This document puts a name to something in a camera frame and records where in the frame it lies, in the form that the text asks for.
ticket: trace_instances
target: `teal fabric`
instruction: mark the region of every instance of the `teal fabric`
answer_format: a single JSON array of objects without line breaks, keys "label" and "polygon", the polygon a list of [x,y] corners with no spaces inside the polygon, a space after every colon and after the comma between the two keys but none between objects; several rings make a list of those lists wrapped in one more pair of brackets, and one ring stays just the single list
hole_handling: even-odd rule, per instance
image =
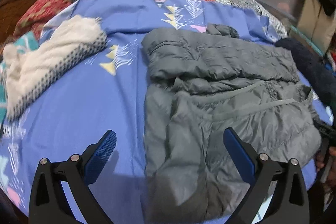
[{"label": "teal fabric", "polygon": [[[29,51],[34,51],[38,49],[39,44],[33,34],[33,32],[28,32],[20,37],[14,42],[16,50],[19,54],[25,54]],[[0,74],[1,78],[6,75],[6,63],[2,61],[0,63]],[[7,112],[7,100],[6,100],[6,91],[4,85],[0,84],[0,123],[2,124]]]}]

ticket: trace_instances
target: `gray garment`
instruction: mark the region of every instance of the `gray garment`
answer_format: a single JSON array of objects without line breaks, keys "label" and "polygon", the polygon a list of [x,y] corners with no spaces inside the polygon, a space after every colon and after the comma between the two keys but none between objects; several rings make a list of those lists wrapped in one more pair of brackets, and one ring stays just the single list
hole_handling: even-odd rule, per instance
[{"label": "gray garment", "polygon": [[273,160],[304,166],[318,150],[312,92],[290,51],[174,29],[153,30],[142,44],[153,82],[144,135],[150,221],[202,222],[235,210],[249,185],[224,147],[228,127]]}]

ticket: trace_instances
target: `blue bedsheet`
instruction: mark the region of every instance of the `blue bedsheet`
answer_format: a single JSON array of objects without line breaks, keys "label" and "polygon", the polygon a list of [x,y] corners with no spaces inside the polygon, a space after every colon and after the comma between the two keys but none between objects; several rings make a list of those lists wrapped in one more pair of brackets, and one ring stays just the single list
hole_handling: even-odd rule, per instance
[{"label": "blue bedsheet", "polygon": [[[141,41],[149,31],[181,28],[205,31],[207,23],[235,28],[241,39],[272,44],[268,20],[252,10],[200,0],[80,0],[49,25],[76,14],[101,17],[108,48],[67,72],[36,100],[19,121],[5,121],[0,144],[0,185],[28,214],[36,167],[41,158],[67,160],[97,142],[107,129],[117,146],[97,182],[90,186],[99,204],[118,223],[144,223],[146,164],[143,147],[147,60]],[[41,42],[50,37],[47,30]],[[106,55],[110,52],[115,58]],[[329,119],[324,108],[319,114]],[[314,162],[304,168],[307,186],[315,179]],[[65,193],[76,218],[85,222],[67,185]],[[220,220],[208,223],[223,223]]]}]

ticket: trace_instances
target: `silver screw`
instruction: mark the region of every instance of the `silver screw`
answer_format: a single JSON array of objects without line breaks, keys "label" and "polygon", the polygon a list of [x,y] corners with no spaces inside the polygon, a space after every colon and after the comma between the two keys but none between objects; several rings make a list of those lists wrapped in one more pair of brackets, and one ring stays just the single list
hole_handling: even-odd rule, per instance
[{"label": "silver screw", "polygon": [[265,153],[261,153],[261,154],[259,155],[259,158],[260,158],[261,160],[264,160],[264,161],[268,160],[268,156],[267,156]]},{"label": "silver screw", "polygon": [[40,160],[40,164],[44,165],[44,164],[47,163],[47,161],[48,161],[48,160],[47,160],[46,158],[43,158],[43,159]]},{"label": "silver screw", "polygon": [[292,163],[292,165],[298,165],[299,164],[297,159],[291,159],[291,163]]},{"label": "silver screw", "polygon": [[74,155],[72,155],[71,156],[71,161],[77,161],[77,160],[79,160],[79,155],[78,154],[74,154]]}]

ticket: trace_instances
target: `bed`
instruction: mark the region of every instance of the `bed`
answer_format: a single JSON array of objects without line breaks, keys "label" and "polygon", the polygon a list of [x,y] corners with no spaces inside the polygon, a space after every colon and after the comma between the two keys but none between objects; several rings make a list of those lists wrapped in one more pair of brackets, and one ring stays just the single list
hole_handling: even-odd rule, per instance
[{"label": "bed", "polygon": [[[253,0],[39,0],[18,22],[14,34],[19,37],[32,30],[42,44],[61,22],[74,15],[100,17],[108,47],[67,72],[19,120],[5,120],[0,186],[28,215],[39,160],[66,160],[112,129],[117,134],[117,147],[90,190],[114,223],[144,223],[143,102],[149,81],[147,60],[141,51],[144,35],[159,27],[205,32],[208,23],[216,23],[235,28],[241,39],[272,45],[285,30]],[[114,59],[106,56],[111,51],[115,51]],[[103,68],[102,63],[109,63],[111,69]],[[300,78],[309,85],[302,75]],[[317,97],[313,104],[320,118],[330,123],[331,113]],[[309,188],[316,176],[313,160],[303,173]],[[85,223],[68,186],[63,187],[76,219]],[[127,205],[127,211],[120,210],[121,203]],[[223,223],[225,219],[207,223]]]}]

